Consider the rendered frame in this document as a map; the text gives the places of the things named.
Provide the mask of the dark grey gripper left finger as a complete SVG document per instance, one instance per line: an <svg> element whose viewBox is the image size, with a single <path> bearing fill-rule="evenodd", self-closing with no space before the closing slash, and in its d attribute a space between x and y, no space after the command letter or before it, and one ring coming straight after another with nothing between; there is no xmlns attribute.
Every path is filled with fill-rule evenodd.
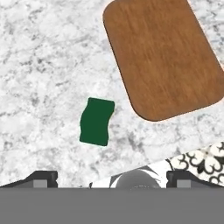
<svg viewBox="0 0 224 224"><path fill-rule="evenodd" d="M57 188L57 179L57 171L34 171L27 178L1 185L1 188Z"/></svg>

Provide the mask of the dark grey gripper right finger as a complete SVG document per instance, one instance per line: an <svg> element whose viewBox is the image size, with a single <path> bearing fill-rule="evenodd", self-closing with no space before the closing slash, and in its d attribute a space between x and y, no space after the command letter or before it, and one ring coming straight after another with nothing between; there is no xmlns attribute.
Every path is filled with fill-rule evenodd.
<svg viewBox="0 0 224 224"><path fill-rule="evenodd" d="M221 188L221 185L201 180L189 171L168 171L167 188Z"/></svg>

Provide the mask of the brown wooden cutting board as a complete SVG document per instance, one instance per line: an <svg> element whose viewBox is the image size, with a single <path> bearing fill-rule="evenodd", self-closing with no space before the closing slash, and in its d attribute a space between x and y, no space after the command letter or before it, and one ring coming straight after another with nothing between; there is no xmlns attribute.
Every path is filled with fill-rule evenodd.
<svg viewBox="0 0 224 224"><path fill-rule="evenodd" d="M163 121L224 98L224 71L187 0L114 0L103 24L143 119Z"/></svg>

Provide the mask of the dark green sponge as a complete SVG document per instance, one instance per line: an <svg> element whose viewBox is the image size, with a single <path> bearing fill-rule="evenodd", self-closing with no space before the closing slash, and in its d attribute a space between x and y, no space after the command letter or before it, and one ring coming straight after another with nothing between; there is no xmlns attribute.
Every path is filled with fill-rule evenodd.
<svg viewBox="0 0 224 224"><path fill-rule="evenodd" d="M113 101L92 98L87 100L80 118L80 141L107 146L109 140L109 119L115 109Z"/></svg>

